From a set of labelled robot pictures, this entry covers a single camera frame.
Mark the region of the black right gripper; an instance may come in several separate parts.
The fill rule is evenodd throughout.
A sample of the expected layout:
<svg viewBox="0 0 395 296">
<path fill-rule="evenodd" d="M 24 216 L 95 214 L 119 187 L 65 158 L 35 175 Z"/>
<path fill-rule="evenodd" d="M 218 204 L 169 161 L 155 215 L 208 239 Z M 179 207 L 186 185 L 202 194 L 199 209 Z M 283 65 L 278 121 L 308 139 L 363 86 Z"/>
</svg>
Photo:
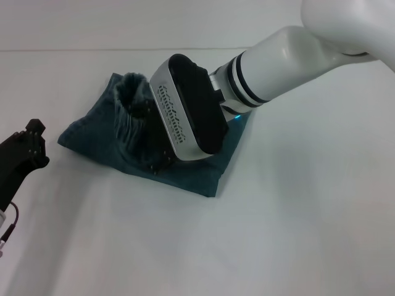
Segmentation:
<svg viewBox="0 0 395 296">
<path fill-rule="evenodd" d="M 150 141 L 159 150 L 151 160 L 151 172 L 156 175 L 173 163 L 173 150 L 169 148 L 168 135 L 155 104 L 145 105 L 146 126 Z"/>
</svg>

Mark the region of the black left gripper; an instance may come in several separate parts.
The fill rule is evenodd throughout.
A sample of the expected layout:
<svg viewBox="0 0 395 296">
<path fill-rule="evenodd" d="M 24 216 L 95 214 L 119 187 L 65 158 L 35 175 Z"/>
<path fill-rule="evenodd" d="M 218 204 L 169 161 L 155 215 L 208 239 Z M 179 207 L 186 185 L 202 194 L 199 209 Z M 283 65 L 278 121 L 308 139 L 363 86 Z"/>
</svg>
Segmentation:
<svg viewBox="0 0 395 296">
<path fill-rule="evenodd" d="M 6 210 L 26 176 L 49 163 L 45 140 L 29 147 L 29 138 L 41 137 L 46 129 L 39 119 L 31 119 L 26 132 L 14 133 L 1 143 L 1 210 Z"/>
</svg>

